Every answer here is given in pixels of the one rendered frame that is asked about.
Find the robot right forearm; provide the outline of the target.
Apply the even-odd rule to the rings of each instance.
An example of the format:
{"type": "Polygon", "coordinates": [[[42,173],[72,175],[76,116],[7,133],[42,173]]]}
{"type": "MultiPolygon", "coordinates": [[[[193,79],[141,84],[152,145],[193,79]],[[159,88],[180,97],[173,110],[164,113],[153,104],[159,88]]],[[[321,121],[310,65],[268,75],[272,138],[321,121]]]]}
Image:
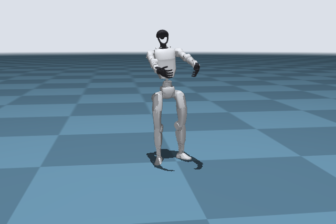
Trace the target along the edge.
{"type": "Polygon", "coordinates": [[[155,69],[155,67],[159,67],[158,63],[155,62],[155,61],[152,61],[152,59],[150,59],[150,66],[154,70],[154,73],[157,73],[156,72],[157,69],[155,69]]]}

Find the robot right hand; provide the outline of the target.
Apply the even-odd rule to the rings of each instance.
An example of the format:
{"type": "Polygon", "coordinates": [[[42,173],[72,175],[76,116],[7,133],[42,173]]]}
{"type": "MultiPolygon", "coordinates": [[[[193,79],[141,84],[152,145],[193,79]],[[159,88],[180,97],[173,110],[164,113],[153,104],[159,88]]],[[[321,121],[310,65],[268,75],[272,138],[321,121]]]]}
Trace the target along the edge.
{"type": "Polygon", "coordinates": [[[157,74],[160,74],[161,76],[163,76],[163,77],[166,77],[166,78],[172,78],[172,77],[168,77],[168,76],[172,76],[173,74],[173,72],[168,72],[168,71],[172,71],[172,69],[171,70],[165,70],[164,68],[167,68],[168,66],[165,66],[165,67],[163,67],[163,68],[160,68],[160,67],[155,67],[155,69],[157,69],[156,70],[156,72],[157,72],[157,74]]]}

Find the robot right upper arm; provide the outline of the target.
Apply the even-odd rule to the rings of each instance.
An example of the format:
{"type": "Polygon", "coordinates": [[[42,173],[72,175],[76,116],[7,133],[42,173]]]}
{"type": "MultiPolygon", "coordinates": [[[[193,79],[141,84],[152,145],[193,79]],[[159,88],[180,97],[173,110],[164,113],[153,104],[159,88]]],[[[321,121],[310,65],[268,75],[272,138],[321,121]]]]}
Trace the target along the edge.
{"type": "Polygon", "coordinates": [[[148,52],[146,54],[146,58],[148,59],[149,62],[150,62],[150,59],[152,59],[152,61],[155,61],[158,64],[158,60],[155,59],[155,57],[154,57],[154,51],[153,50],[148,50],[148,52]]]}

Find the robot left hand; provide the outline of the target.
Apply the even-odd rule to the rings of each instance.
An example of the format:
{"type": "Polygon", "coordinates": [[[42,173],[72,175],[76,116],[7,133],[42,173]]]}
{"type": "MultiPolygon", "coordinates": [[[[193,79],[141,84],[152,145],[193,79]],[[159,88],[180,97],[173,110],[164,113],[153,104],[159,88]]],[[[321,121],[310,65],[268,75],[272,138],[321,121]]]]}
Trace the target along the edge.
{"type": "Polygon", "coordinates": [[[195,77],[197,75],[197,73],[199,72],[199,69],[200,69],[199,63],[196,62],[195,66],[194,66],[195,72],[193,71],[193,74],[192,74],[194,76],[192,76],[192,77],[195,77]]]}

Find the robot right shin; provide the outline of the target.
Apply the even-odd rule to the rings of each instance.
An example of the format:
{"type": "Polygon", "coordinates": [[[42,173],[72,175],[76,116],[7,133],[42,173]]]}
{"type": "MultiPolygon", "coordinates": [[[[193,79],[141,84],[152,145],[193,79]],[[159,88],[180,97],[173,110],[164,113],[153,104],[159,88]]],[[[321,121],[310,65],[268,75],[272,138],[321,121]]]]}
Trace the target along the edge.
{"type": "Polygon", "coordinates": [[[161,158],[161,145],[162,145],[162,133],[160,133],[159,129],[154,129],[154,143],[156,147],[156,157],[161,158]]]}

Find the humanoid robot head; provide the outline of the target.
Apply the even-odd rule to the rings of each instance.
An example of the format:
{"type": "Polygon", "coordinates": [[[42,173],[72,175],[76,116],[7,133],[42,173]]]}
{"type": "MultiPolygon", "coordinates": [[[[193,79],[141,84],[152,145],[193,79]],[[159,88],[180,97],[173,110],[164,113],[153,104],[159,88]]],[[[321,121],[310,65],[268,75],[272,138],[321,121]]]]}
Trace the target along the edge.
{"type": "Polygon", "coordinates": [[[166,44],[167,44],[168,39],[169,39],[169,34],[168,34],[168,32],[167,32],[166,30],[159,30],[159,31],[157,32],[157,34],[156,34],[156,37],[158,38],[158,40],[159,40],[159,42],[160,42],[160,47],[162,47],[162,48],[160,48],[160,49],[167,49],[167,48],[166,48],[166,44]],[[166,41],[166,43],[162,43],[162,42],[160,41],[160,39],[159,39],[159,38],[164,39],[164,37],[167,37],[167,41],[166,41]]]}

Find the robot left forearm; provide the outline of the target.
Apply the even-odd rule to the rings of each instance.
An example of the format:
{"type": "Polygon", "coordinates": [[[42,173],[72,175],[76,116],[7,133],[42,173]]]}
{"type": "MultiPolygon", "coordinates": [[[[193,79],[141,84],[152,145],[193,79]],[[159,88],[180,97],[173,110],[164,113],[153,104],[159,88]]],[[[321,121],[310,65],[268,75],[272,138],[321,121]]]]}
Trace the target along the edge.
{"type": "MultiPolygon", "coordinates": [[[[193,68],[194,68],[196,62],[197,61],[194,60],[194,58],[192,58],[192,56],[187,58],[187,63],[190,64],[193,68]]],[[[200,66],[200,64],[199,64],[199,66],[200,66]]]]}

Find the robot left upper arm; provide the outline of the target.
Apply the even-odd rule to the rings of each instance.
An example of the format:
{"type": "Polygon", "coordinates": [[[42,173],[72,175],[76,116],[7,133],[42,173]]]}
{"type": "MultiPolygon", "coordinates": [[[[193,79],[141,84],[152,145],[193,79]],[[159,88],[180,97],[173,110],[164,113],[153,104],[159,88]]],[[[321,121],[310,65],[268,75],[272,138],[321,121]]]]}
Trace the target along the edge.
{"type": "Polygon", "coordinates": [[[175,48],[175,56],[180,57],[183,61],[187,62],[187,58],[190,57],[190,54],[186,54],[181,48],[175,48]]]}

